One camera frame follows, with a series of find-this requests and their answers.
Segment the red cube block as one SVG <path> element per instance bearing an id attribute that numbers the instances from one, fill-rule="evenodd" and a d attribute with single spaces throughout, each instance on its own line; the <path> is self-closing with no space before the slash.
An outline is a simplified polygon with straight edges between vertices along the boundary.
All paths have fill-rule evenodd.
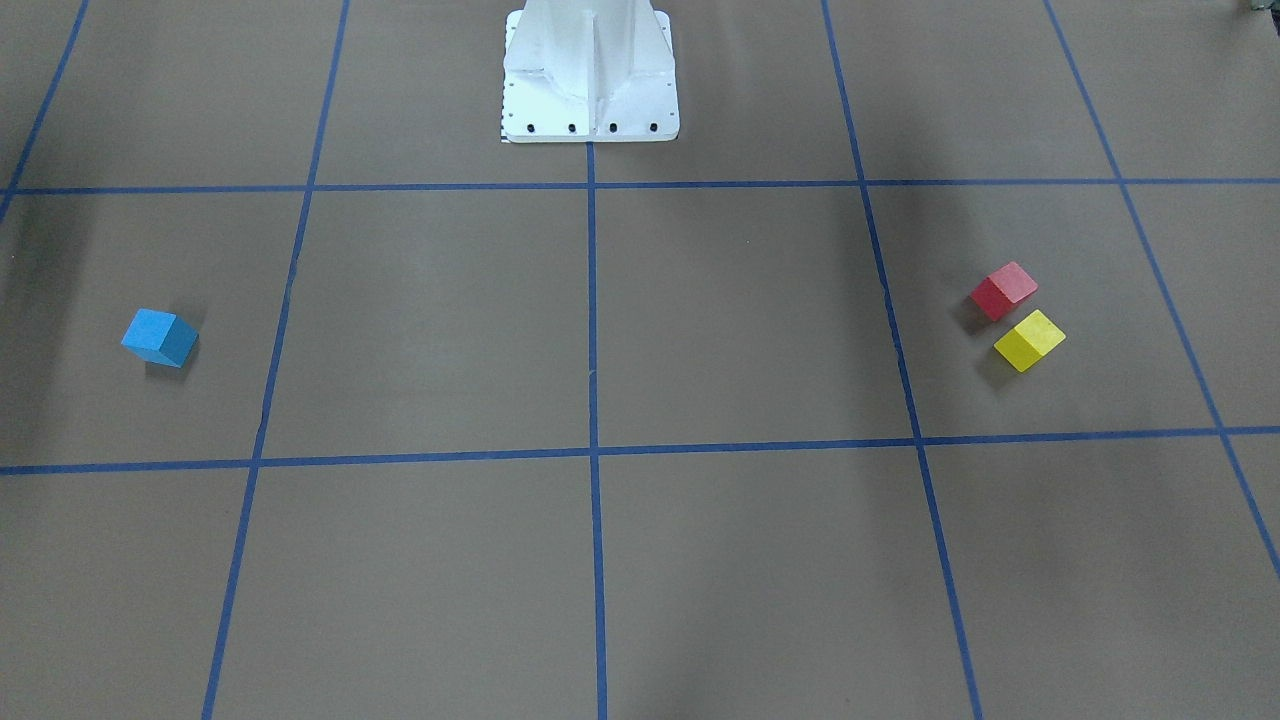
<path id="1" fill-rule="evenodd" d="M 1037 281 L 1016 261 L 986 275 L 969 299 L 988 322 L 998 322 L 1039 288 Z"/>

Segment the blue cube block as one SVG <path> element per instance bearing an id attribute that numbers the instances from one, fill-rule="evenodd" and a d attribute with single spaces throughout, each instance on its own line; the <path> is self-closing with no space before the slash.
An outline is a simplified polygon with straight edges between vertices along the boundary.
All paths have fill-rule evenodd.
<path id="1" fill-rule="evenodd" d="M 140 307 L 120 346 L 146 363 L 183 368 L 198 342 L 198 331 L 174 313 Z"/>

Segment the yellow cube block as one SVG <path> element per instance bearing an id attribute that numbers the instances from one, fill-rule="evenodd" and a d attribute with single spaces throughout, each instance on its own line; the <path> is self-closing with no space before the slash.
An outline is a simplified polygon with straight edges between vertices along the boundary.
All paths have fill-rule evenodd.
<path id="1" fill-rule="evenodd" d="M 1043 360 L 1066 340 L 1059 328 L 1043 311 L 1034 310 L 993 345 L 1011 368 L 1023 373 Z"/>

